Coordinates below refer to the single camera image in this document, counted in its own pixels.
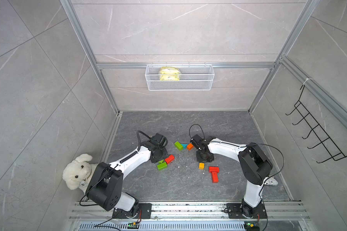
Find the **white plush dog toy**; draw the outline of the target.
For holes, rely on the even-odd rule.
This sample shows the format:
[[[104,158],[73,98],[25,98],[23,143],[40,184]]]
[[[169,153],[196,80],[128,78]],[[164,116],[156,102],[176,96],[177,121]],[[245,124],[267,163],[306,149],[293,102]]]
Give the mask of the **white plush dog toy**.
[[[80,189],[86,193],[97,167],[97,164],[90,164],[92,159],[89,154],[81,154],[66,166],[62,179],[70,190]]]

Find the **white printed pouch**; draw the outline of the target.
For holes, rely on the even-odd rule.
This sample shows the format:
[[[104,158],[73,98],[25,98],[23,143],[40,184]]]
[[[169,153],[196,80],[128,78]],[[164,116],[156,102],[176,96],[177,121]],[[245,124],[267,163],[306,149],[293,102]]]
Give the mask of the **white printed pouch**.
[[[278,184],[278,181],[274,177],[269,177],[264,181],[264,185],[268,186],[277,186]]]

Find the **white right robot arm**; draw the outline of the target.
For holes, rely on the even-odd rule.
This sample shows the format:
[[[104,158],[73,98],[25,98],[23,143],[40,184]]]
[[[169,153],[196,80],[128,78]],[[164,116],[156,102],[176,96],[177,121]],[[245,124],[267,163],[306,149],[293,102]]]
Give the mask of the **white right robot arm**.
[[[271,161],[256,143],[234,144],[214,137],[205,139],[199,135],[194,135],[190,143],[197,149],[198,162],[210,163],[214,161],[214,155],[222,155],[240,163],[247,179],[243,204],[249,208],[256,208],[260,204],[265,185],[278,185],[276,179],[270,176],[273,169]]]

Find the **black wall hook rack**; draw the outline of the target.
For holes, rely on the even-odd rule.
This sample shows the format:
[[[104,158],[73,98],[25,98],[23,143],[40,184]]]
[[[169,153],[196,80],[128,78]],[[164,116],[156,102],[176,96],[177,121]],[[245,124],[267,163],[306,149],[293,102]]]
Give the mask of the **black wall hook rack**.
[[[318,139],[318,142],[313,146],[307,147],[308,150],[313,150],[319,146],[322,146],[327,153],[327,157],[321,161],[316,160],[316,163],[322,164],[327,161],[333,160],[337,162],[342,159],[347,158],[347,154],[340,149],[337,143],[331,138],[327,133],[326,129],[318,122],[318,120],[313,116],[313,114],[307,109],[307,107],[302,103],[301,98],[304,92],[305,86],[302,85],[299,89],[300,95],[298,100],[295,102],[291,112],[286,113],[286,116],[291,116],[293,113],[297,113],[300,117],[298,122],[292,122],[293,126],[299,125],[301,122],[306,123],[308,127],[308,134],[302,136],[303,140],[307,140],[312,134]]]

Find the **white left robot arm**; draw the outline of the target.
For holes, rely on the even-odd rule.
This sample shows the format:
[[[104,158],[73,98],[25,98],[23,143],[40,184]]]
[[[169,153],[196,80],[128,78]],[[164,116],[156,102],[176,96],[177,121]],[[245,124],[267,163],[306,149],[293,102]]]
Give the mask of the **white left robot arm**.
[[[157,163],[168,157],[165,136],[136,133],[137,148],[117,161],[99,163],[86,189],[85,196],[106,211],[120,209],[135,216],[139,212],[139,200],[122,192],[123,180],[141,164],[147,161]]]

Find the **aluminium mounting rail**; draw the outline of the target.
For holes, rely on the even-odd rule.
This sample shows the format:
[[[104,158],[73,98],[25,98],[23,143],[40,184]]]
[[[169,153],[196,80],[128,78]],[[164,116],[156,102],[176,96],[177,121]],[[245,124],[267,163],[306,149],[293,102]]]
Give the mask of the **aluminium mounting rail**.
[[[305,207],[295,201],[267,201],[256,212],[254,218],[246,218],[241,210],[240,202],[143,202],[142,215],[131,217],[126,212],[105,211],[98,206],[82,207],[74,204],[68,209],[70,220],[107,220],[113,216],[117,219],[136,221],[154,220],[245,220],[245,221],[308,221],[310,220]]]

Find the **orange block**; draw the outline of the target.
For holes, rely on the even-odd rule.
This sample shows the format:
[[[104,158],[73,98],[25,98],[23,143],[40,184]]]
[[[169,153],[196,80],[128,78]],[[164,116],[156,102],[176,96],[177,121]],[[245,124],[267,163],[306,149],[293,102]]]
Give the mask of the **orange block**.
[[[188,150],[191,150],[191,149],[193,149],[193,148],[194,148],[193,144],[189,143],[189,144],[187,145],[187,149],[188,149]]]

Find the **yellow bag in basket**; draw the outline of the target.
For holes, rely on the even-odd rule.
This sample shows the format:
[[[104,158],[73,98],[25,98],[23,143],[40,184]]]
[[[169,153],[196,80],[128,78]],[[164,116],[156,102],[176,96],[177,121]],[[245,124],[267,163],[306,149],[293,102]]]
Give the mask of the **yellow bag in basket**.
[[[161,67],[159,70],[160,81],[179,81],[181,72],[175,67]]]

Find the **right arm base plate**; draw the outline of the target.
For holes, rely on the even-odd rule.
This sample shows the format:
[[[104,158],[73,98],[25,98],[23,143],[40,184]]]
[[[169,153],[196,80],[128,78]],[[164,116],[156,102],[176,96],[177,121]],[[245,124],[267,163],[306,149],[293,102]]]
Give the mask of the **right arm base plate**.
[[[230,219],[240,219],[240,218],[268,218],[265,206],[260,203],[257,207],[252,208],[246,203],[227,203],[224,211],[228,214]]]

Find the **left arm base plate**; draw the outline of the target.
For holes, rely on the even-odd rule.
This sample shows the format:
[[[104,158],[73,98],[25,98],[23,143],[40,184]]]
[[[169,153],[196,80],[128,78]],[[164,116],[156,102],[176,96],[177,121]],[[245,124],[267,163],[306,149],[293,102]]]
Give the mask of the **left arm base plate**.
[[[122,209],[115,209],[113,211],[113,218],[119,219],[150,219],[152,213],[151,203],[141,203],[134,206],[130,211]]]

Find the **red block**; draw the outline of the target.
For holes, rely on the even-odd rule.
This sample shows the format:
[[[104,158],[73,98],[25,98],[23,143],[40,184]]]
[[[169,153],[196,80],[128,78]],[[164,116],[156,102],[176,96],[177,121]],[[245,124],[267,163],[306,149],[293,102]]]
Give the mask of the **red block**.
[[[170,164],[171,162],[173,162],[175,160],[175,157],[173,155],[169,155],[166,159],[165,162],[166,164]]]

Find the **red block vertical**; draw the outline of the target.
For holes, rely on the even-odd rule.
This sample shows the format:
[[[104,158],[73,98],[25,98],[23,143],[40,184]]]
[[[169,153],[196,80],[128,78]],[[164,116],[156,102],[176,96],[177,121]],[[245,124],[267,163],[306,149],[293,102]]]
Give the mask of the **red block vertical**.
[[[212,175],[212,182],[213,183],[218,183],[219,182],[218,173],[217,172],[212,172],[211,175]]]

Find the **small yellow-orange cube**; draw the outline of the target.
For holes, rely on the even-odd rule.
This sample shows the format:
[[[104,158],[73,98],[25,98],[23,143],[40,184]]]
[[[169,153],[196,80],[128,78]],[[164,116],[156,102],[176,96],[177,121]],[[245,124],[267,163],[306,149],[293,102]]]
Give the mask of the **small yellow-orange cube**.
[[[204,163],[199,163],[199,169],[203,170],[205,167],[205,164]]]

